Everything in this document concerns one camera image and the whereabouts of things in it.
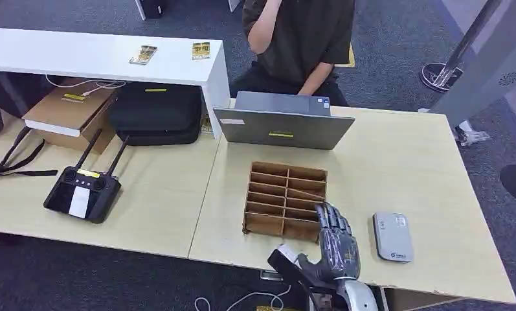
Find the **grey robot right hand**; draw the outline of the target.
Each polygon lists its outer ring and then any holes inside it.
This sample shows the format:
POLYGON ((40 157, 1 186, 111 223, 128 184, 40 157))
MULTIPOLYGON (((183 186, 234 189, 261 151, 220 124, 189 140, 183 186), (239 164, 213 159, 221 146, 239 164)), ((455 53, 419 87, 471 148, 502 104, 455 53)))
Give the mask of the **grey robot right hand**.
POLYGON ((315 210, 320 224, 320 260, 312 263, 300 253, 300 267, 323 282, 357 280, 361 272, 359 249, 347 219, 328 202, 316 205, 315 210))

